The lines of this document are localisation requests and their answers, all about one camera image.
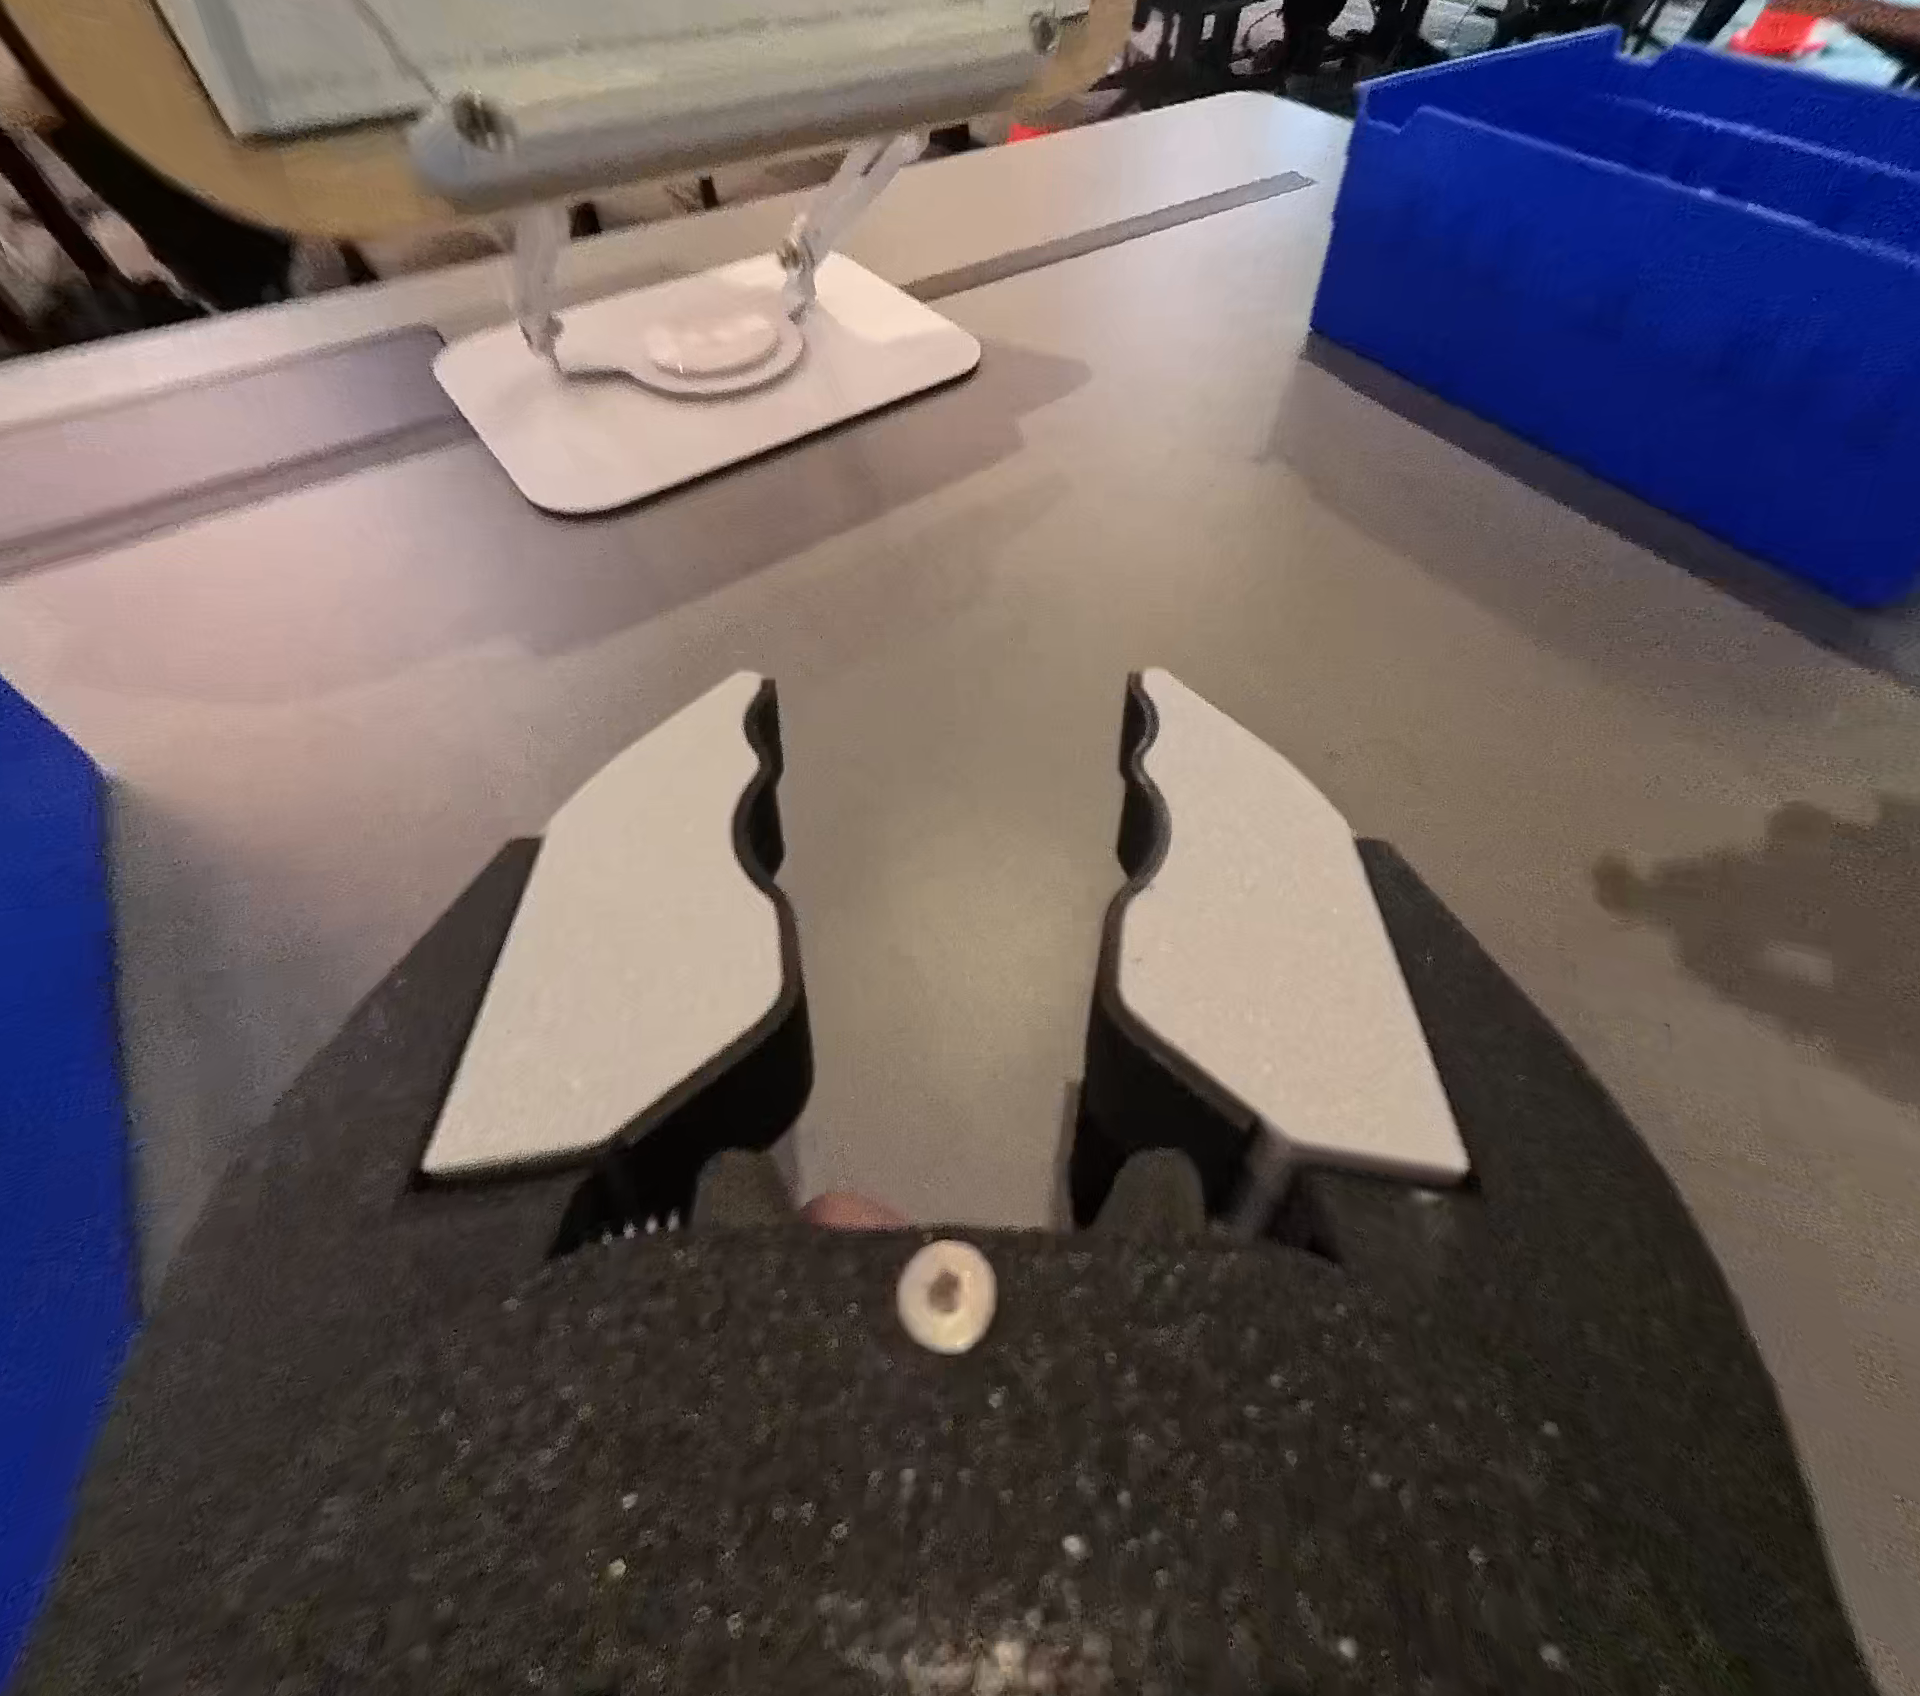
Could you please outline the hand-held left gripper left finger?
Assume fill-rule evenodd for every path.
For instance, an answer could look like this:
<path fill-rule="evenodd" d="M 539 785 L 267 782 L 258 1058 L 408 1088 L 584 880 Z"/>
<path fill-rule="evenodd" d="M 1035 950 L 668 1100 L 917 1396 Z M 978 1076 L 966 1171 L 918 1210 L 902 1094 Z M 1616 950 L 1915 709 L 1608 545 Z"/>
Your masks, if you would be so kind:
<path fill-rule="evenodd" d="M 709 1162 L 794 1129 L 814 1054 L 783 774 L 778 687 L 743 670 L 565 800 L 426 1135 L 426 1183 L 570 1177 L 570 1223 L 674 1223 Z"/>

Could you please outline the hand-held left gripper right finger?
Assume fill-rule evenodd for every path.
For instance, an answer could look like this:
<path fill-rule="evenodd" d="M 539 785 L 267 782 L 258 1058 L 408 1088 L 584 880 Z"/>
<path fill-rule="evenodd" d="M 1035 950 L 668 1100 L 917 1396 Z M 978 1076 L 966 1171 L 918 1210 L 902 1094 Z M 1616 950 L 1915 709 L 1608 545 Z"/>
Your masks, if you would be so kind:
<path fill-rule="evenodd" d="M 1167 668 L 1127 678 L 1116 768 L 1072 1222 L 1093 1228 L 1146 1153 L 1182 1156 L 1202 1216 L 1232 1230 L 1278 1228 L 1316 1174 L 1467 1187 L 1470 1147 L 1346 813 Z"/>

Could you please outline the blue plastic bin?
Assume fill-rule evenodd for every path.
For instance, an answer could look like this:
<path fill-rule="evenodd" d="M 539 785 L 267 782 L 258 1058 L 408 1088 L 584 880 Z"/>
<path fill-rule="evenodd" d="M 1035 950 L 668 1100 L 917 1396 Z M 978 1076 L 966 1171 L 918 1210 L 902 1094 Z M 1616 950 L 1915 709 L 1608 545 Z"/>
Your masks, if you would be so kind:
<path fill-rule="evenodd" d="M 1838 603 L 1918 573 L 1918 104 L 1592 28 L 1357 91 L 1312 332 Z"/>
<path fill-rule="evenodd" d="M 138 1329 L 111 796 L 2 687 L 2 1678 L 58 1570 Z"/>

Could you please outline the wooden instruction board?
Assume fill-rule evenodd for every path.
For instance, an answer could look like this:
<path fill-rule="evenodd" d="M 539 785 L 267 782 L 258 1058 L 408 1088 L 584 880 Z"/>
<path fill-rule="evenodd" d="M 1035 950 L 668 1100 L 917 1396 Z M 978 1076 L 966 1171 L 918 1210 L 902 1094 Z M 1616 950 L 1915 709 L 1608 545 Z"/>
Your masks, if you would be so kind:
<path fill-rule="evenodd" d="M 5 47 L 63 119 L 85 119 L 138 165 L 206 205 L 294 237 L 388 240 L 572 202 L 636 180 L 709 172 L 924 132 L 996 111 L 1030 118 L 1084 91 L 1125 42 L 1137 0 L 1086 0 L 1012 68 L 908 68 L 868 56 L 861 84 L 756 107 L 740 123 L 680 123 L 657 148 L 582 149 L 555 172 L 483 172 L 446 186 L 414 137 L 440 123 L 376 119 L 291 137 L 236 135 L 157 0 L 2 0 Z"/>

